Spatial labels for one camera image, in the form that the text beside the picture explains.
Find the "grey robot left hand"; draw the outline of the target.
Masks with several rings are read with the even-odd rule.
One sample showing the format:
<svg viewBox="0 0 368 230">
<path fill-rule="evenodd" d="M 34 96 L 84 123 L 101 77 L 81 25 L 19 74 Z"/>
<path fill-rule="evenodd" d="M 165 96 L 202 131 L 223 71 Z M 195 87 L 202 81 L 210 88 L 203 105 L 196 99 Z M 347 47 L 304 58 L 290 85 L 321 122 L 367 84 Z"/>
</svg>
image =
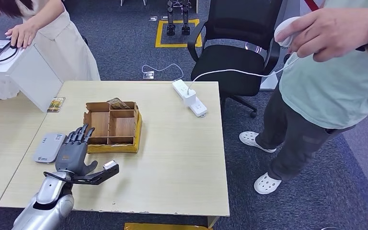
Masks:
<svg viewBox="0 0 368 230">
<path fill-rule="evenodd" d="M 77 128 L 69 133 L 65 142 L 61 145 L 55 168 L 57 171 L 71 172 L 75 176 L 86 176 L 92 172 L 98 165 L 97 161 L 86 165 L 84 163 L 87 154 L 88 140 L 95 128 L 87 128 L 88 124 Z"/>
</svg>

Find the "person's left hand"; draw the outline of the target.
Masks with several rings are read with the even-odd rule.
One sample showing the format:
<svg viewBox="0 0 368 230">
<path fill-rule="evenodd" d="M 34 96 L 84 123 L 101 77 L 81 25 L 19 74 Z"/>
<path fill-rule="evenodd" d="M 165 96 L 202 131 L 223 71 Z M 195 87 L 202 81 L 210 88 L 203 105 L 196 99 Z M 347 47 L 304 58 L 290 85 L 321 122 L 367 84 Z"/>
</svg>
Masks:
<svg viewBox="0 0 368 230">
<path fill-rule="evenodd" d="M 35 38 L 39 27 L 33 22 L 24 22 L 9 29 L 5 35 L 11 37 L 11 46 L 27 48 Z"/>
<path fill-rule="evenodd" d="M 316 62 L 341 57 L 368 44 L 368 8 L 322 8 L 299 17 L 275 34 L 283 42 L 292 34 L 290 49 Z"/>
</svg>

